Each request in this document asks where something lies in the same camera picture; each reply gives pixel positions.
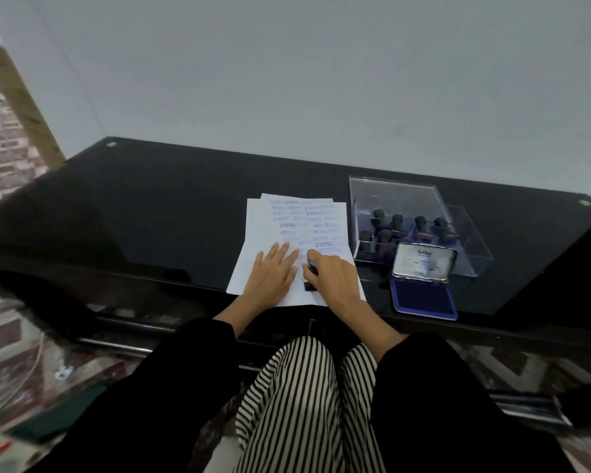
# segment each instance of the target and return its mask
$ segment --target clear acrylic box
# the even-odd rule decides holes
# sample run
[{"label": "clear acrylic box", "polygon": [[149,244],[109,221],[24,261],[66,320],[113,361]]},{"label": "clear acrylic box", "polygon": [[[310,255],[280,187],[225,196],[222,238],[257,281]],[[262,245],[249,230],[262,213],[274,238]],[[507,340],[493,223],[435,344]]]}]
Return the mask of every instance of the clear acrylic box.
[{"label": "clear acrylic box", "polygon": [[[434,185],[354,176],[349,182],[355,260],[392,264],[399,242],[434,244],[457,251],[452,275],[477,277],[493,259],[464,207],[446,206]],[[376,217],[376,209],[385,216]],[[425,222],[417,225],[418,216]]]}]

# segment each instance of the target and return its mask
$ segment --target white paper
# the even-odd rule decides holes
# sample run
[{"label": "white paper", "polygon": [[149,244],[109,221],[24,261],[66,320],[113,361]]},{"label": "white paper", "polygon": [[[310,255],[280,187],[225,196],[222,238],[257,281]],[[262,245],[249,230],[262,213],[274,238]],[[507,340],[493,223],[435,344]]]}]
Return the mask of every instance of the white paper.
[{"label": "white paper", "polygon": [[[302,264],[306,263],[307,250],[314,248],[322,254],[338,255],[354,264],[348,246],[346,203],[333,202],[329,198],[303,199],[263,194],[260,199],[248,199],[245,242],[227,292],[242,294],[259,251],[266,253],[275,242],[283,244],[286,241],[290,243],[289,252],[299,248],[300,256],[295,263],[298,271],[291,289],[278,305],[325,306],[318,292],[304,290]],[[361,298],[365,299],[361,282],[359,291]]]}]

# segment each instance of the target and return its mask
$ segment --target black jacket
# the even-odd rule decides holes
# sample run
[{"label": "black jacket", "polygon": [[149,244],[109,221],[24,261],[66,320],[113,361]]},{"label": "black jacket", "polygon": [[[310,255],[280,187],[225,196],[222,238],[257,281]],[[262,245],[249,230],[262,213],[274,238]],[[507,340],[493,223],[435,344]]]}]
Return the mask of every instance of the black jacket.
[{"label": "black jacket", "polygon": [[[183,325],[30,471],[185,471],[200,428],[239,389],[235,344],[224,322]],[[502,413],[436,334],[385,354],[370,421],[388,473],[573,471],[556,439]]]}]

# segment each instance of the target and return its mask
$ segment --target black glass table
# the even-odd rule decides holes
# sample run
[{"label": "black glass table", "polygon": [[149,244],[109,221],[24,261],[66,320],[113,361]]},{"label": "black glass table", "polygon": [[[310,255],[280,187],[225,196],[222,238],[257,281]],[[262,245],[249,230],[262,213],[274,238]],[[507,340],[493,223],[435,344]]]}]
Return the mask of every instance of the black glass table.
[{"label": "black glass table", "polygon": [[[457,322],[396,313],[385,269],[359,265],[368,301],[390,324],[591,349],[587,195],[132,139],[104,139],[0,202],[0,291],[71,341],[111,325],[118,335],[169,332],[231,302],[247,198],[331,197],[349,208],[349,176],[434,184],[446,204],[466,208],[494,257],[475,279],[451,278]],[[132,317],[110,313],[118,309]],[[326,309],[291,311],[261,316],[256,333],[340,328]]]}]

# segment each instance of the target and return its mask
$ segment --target striped pants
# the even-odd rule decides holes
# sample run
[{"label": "striped pants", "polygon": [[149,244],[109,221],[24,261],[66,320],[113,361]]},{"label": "striped pants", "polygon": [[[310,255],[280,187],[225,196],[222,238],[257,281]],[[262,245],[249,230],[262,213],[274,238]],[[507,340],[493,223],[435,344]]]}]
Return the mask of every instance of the striped pants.
[{"label": "striped pants", "polygon": [[376,366],[363,344],[344,357],[338,376],[320,341],[300,337],[284,346],[237,412],[243,454],[234,471],[384,472],[370,425]]}]

